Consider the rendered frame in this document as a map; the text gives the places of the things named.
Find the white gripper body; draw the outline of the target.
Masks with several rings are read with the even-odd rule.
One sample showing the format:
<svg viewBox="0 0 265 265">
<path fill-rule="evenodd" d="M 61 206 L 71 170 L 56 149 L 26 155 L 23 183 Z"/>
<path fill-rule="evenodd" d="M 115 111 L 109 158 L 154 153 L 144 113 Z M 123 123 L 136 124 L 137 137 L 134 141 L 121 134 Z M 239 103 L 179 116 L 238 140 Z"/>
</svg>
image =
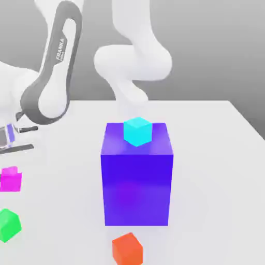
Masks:
<svg viewBox="0 0 265 265">
<path fill-rule="evenodd" d="M 0 150 L 0 166 L 24 166 L 39 161 L 39 152 L 33 144 L 15 145 Z"/>
</svg>

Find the small magenta cube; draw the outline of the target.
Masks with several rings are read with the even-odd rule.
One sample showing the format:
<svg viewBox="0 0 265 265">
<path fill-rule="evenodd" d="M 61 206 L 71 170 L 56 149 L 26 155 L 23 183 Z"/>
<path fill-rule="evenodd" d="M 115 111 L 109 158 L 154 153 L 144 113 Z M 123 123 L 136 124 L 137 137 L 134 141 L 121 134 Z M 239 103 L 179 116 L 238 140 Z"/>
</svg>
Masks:
<svg viewBox="0 0 265 265">
<path fill-rule="evenodd" d="M 19 192 L 21 190 L 22 173 L 18 167 L 3 168 L 0 174 L 0 192 Z"/>
</svg>

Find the small green cube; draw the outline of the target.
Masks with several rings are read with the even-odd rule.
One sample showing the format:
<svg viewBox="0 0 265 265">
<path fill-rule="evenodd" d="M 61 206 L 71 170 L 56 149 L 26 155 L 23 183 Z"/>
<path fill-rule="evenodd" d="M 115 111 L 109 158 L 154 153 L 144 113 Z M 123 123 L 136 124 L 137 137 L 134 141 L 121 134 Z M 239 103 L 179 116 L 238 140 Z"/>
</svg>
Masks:
<svg viewBox="0 0 265 265">
<path fill-rule="evenodd" d="M 0 241 L 6 243 L 19 233 L 21 229 L 21 222 L 16 213 L 9 209 L 0 211 Z"/>
</svg>

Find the small cyan cube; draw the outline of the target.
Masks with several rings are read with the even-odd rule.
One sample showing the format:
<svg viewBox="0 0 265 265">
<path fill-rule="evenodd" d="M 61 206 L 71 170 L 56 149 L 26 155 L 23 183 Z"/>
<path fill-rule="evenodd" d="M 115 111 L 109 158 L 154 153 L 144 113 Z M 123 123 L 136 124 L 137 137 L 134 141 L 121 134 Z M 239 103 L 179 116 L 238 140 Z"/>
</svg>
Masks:
<svg viewBox="0 0 265 265">
<path fill-rule="evenodd" d="M 153 123 L 135 117 L 123 123 L 124 140 L 133 146 L 141 146 L 152 141 Z"/>
</svg>

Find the small orange cube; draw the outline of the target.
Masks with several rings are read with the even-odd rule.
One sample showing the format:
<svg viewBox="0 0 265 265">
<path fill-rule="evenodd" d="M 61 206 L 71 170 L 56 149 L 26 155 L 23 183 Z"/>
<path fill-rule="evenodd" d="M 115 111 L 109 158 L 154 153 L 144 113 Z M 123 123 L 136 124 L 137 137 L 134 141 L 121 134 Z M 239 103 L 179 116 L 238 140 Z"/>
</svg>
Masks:
<svg viewBox="0 0 265 265">
<path fill-rule="evenodd" d="M 143 246 L 132 232 L 112 240 L 112 257 L 117 265 L 142 265 Z"/>
</svg>

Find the large purple box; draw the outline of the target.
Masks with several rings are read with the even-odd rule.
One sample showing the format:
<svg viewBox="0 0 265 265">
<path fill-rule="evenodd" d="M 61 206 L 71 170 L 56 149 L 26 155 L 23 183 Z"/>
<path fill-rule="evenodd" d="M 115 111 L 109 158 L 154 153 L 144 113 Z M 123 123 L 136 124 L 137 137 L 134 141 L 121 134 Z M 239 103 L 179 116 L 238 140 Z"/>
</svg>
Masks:
<svg viewBox="0 0 265 265">
<path fill-rule="evenodd" d="M 174 154 L 166 124 L 153 124 L 152 141 L 136 147 L 122 123 L 108 123 L 100 158 L 107 226 L 168 225 Z"/>
</svg>

